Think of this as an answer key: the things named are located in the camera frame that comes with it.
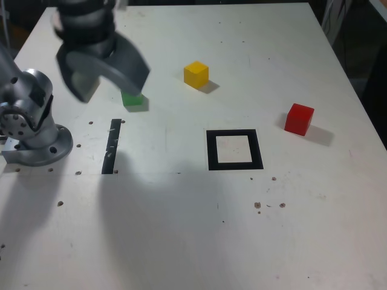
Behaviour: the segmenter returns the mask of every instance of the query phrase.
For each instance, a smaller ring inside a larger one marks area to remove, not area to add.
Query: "black tape strip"
[[[117,146],[119,144],[120,129],[121,119],[112,119],[108,144],[106,145],[105,158],[103,159],[102,174],[113,174],[115,154],[117,153]]]

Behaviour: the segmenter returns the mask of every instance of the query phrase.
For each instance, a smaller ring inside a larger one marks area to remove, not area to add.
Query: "metal robot base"
[[[25,166],[43,166],[60,160],[71,152],[73,138],[70,131],[56,125],[58,136],[56,140],[38,149],[28,149],[19,140],[8,138],[1,152],[7,163],[19,163]]]

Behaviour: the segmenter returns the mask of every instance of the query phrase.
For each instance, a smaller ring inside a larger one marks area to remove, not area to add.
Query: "green cube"
[[[129,95],[125,92],[121,92],[121,96],[122,96],[122,103],[125,107],[126,106],[138,106],[138,105],[142,105],[142,103],[143,103],[143,94],[133,96],[133,95]]]

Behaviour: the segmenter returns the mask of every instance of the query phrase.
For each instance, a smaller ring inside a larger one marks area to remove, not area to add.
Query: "black square frame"
[[[261,152],[259,151],[258,138],[254,129],[246,130],[207,130],[207,153],[209,170],[249,170],[263,169]],[[219,163],[218,149],[216,147],[217,136],[247,136],[249,139],[252,162]]]

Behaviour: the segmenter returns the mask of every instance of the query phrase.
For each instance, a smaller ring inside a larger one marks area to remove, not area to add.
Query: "yellow cube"
[[[209,69],[208,66],[201,62],[193,62],[184,68],[184,83],[195,89],[199,89],[208,83]]]

